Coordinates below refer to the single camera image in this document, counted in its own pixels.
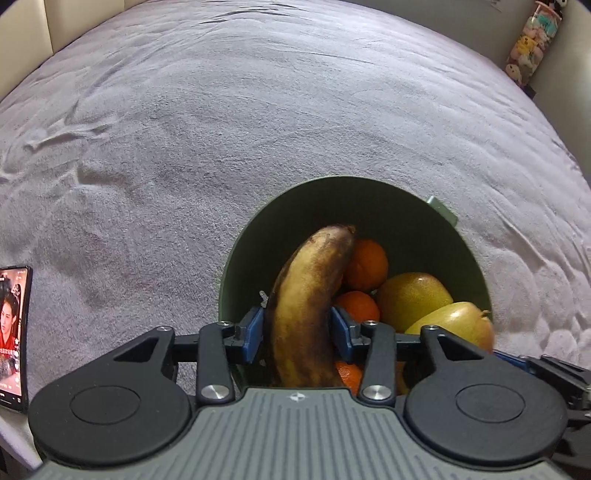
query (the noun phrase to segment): logo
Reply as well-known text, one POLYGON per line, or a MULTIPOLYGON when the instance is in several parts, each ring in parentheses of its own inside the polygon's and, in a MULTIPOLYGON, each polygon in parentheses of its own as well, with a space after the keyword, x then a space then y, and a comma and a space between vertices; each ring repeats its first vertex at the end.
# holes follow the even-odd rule
POLYGON ((303 393, 296 392, 296 393, 292 393, 289 396, 289 399, 293 400, 294 402, 301 402, 306 399, 306 396, 303 393))

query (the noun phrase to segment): fuzzy bedspread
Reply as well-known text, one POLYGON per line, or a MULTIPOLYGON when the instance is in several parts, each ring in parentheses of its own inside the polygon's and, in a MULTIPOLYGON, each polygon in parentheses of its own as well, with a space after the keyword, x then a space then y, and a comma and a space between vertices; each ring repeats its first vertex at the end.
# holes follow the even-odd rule
MULTIPOLYGON (((328 174, 435 194, 485 274, 497 347, 591 367, 591 192, 502 71, 345 2, 161 0, 0 103, 0 264, 35 270, 31 396, 154 326, 216 320, 248 219, 328 174)), ((0 436, 38 464, 23 416, 1 413, 0 436)))

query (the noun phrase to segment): banana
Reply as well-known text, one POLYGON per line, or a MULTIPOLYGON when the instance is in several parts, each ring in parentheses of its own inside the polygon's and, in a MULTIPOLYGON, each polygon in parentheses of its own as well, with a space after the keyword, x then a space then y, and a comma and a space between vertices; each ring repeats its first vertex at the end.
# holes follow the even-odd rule
POLYGON ((265 309, 267 365, 286 388, 341 387, 329 336, 330 301, 355 244, 355 228, 330 225, 285 263, 265 309))

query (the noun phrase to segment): phone screen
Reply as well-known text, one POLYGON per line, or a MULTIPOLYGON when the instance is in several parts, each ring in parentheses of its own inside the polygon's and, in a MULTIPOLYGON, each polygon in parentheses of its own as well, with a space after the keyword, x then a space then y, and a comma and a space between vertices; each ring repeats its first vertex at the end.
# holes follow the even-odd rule
POLYGON ((29 268, 0 270, 0 404, 21 411, 27 403, 23 367, 30 288, 29 268))

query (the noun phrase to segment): green bucket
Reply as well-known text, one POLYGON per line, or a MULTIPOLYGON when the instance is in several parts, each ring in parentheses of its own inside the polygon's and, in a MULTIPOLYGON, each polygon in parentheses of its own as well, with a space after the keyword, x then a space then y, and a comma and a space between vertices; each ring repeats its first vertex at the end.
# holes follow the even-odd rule
MULTIPOLYGON (((294 250, 331 223, 353 224, 358 238, 379 242, 388 256, 389 277, 430 273, 454 301, 491 310, 484 276, 454 227, 455 216, 430 200, 382 181, 348 176, 310 180, 287 190, 263 207, 234 243, 220 286, 219 320, 239 322, 259 305, 259 292, 270 293, 294 250)), ((251 378, 247 383, 261 382, 251 378)))

